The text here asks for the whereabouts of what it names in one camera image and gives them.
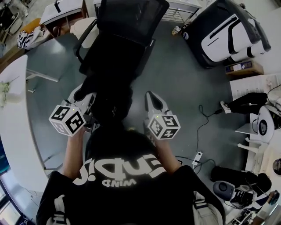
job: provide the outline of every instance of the power strip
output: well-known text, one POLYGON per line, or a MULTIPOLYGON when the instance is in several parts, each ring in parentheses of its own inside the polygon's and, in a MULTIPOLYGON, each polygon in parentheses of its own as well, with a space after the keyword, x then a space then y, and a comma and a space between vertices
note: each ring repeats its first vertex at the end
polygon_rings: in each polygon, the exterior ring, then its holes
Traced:
POLYGON ((197 152, 192 164, 197 166, 198 162, 200 161, 201 157, 203 155, 203 152, 197 152))

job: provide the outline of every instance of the window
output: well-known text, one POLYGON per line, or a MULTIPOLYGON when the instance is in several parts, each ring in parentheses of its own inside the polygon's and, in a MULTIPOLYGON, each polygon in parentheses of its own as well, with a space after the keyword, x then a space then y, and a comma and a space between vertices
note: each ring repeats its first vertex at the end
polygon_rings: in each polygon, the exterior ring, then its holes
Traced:
POLYGON ((10 201, 0 210, 0 222, 3 225, 15 225, 20 217, 21 215, 10 201))
POLYGON ((0 186, 0 201, 5 197, 5 192, 4 190, 2 189, 2 187, 0 186))

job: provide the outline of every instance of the mesh chair back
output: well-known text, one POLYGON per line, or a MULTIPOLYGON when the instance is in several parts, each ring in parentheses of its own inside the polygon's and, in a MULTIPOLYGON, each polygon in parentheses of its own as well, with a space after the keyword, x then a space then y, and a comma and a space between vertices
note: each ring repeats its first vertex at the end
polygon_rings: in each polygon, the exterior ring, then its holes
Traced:
POLYGON ((168 8, 165 0, 102 0, 97 26, 148 46, 168 8))

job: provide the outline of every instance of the chair armrest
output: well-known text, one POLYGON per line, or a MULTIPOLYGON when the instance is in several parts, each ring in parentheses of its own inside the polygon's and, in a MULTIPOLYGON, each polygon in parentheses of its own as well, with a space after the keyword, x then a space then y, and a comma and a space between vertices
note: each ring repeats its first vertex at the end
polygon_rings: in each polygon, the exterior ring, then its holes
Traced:
POLYGON ((73 51, 74 51, 74 55, 79 59, 79 61, 82 63, 83 59, 81 58, 79 52, 80 52, 80 48, 82 43, 84 42, 84 40, 86 39, 86 37, 88 36, 88 34, 91 32, 91 30, 94 28, 94 26, 97 23, 97 19, 95 19, 89 26, 88 28, 84 31, 84 33, 82 34, 82 36, 79 38, 78 43, 74 46, 73 51))

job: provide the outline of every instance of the table leg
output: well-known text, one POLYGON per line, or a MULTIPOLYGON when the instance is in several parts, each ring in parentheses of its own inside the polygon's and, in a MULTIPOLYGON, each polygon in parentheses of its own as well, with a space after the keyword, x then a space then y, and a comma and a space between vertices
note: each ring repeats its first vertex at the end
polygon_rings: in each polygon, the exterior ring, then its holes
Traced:
POLYGON ((98 16, 98 6, 97 4, 94 4, 94 7, 95 7, 95 13, 96 13, 96 17, 98 16))
POLYGON ((56 152, 56 153, 50 155, 48 158, 46 158, 46 159, 43 161, 43 163, 47 162, 49 159, 53 158, 54 156, 59 155, 60 153, 61 153, 61 152, 56 152))
POLYGON ((198 11, 199 9, 196 9, 196 11, 194 13, 191 13, 190 16, 184 21, 184 24, 189 21, 198 11))
POLYGON ((5 32, 6 34, 8 34, 9 36, 11 36, 11 37, 13 36, 13 35, 11 35, 11 34, 9 33, 10 31, 4 31, 4 32, 5 32))
POLYGON ((69 25, 69 21, 68 21, 67 16, 65 17, 65 19, 66 19, 67 28, 70 29, 70 25, 69 25))
POLYGON ((259 140, 250 140, 248 137, 246 137, 245 140, 249 143, 262 145, 262 141, 259 141, 259 140))
POLYGON ((81 12, 82 12, 83 18, 87 18, 87 16, 89 17, 89 13, 88 13, 88 9, 87 9, 87 5, 85 3, 85 0, 83 0, 81 12))
POLYGON ((246 149, 246 150, 248 150, 248 151, 254 152, 255 154, 257 154, 258 151, 259 151, 258 148, 249 147, 249 146, 245 146, 245 145, 242 145, 242 144, 238 144, 237 146, 238 146, 239 148, 246 149))
POLYGON ((41 74, 41 73, 35 72, 33 70, 30 70, 30 69, 27 69, 26 71, 27 71, 27 73, 30 74, 28 77, 26 77, 26 80, 29 80, 29 79, 32 79, 32 78, 38 76, 38 77, 42 77, 42 78, 47 79, 47 80, 58 82, 57 78, 53 78, 51 76, 47 76, 45 74, 41 74))
POLYGON ((54 28, 51 29, 51 27, 47 27, 47 25, 43 24, 43 26, 50 32, 51 36, 53 36, 53 38, 55 38, 55 34, 54 34, 54 28))
POLYGON ((27 91, 31 92, 31 93, 34 93, 35 92, 35 89, 27 89, 27 91))

